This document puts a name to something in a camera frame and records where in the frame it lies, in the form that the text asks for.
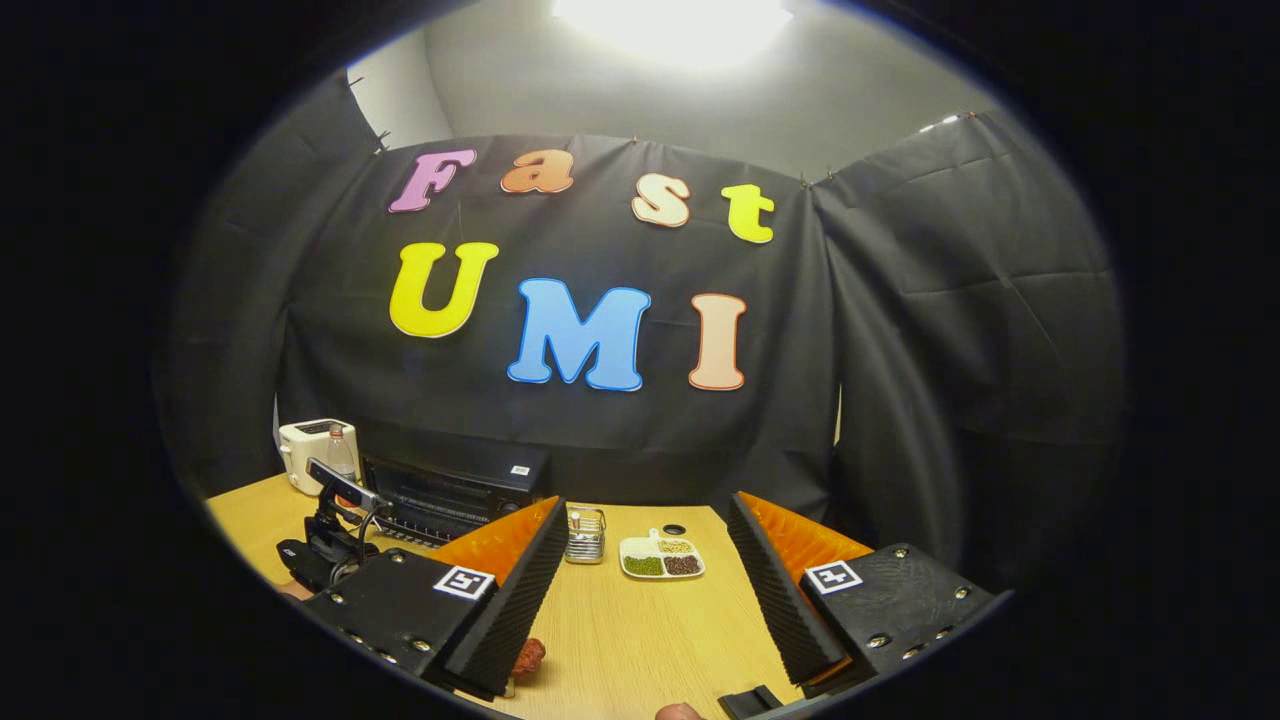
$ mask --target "metal container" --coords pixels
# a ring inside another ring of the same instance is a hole
[[[568,544],[564,560],[582,565],[604,562],[604,510],[586,505],[566,505]]]

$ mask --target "wooden table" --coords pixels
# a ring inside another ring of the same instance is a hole
[[[756,685],[783,703],[803,698],[786,679],[742,561],[710,507],[595,506],[608,523],[604,562],[561,562],[530,632],[547,644],[541,669],[517,684],[513,698],[462,697],[530,720],[650,720],[673,702],[726,720],[717,698]],[[255,570],[275,584],[289,580],[275,544],[303,538],[314,497],[282,474],[214,497],[209,509]],[[625,575],[618,541],[668,523],[687,529],[682,537],[698,546],[705,573],[682,580]],[[379,550],[431,553],[372,530],[366,539]]]

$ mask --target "white toaster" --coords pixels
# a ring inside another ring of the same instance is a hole
[[[289,483],[306,495],[316,496],[324,489],[324,486],[307,474],[307,460],[315,457],[321,462],[328,462],[329,425],[334,423],[342,425],[342,438],[351,447],[351,459],[356,462],[356,479],[360,480],[362,479],[360,447],[356,445],[356,428],[353,425],[332,418],[280,425],[279,450],[280,457],[284,460],[284,471],[289,477]]]

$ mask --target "pink letter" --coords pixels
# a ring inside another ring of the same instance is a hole
[[[431,204],[431,199],[426,196],[428,192],[444,191],[449,181],[453,179],[453,173],[458,170],[458,165],[465,168],[475,161],[475,150],[429,152],[419,156],[413,177],[408,178],[404,192],[401,193],[399,200],[392,202],[388,210],[392,213],[412,213],[426,208]]]
[[[703,337],[698,347],[698,366],[689,373],[689,384],[699,389],[737,389],[746,378],[737,369],[737,318],[746,302],[732,295],[695,295],[694,307],[703,318]]]

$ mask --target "red object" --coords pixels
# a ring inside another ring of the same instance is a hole
[[[532,675],[541,666],[543,657],[547,657],[547,646],[536,638],[529,638],[525,641],[525,647],[520,651],[520,659],[516,660],[516,666],[511,670],[511,674]]]

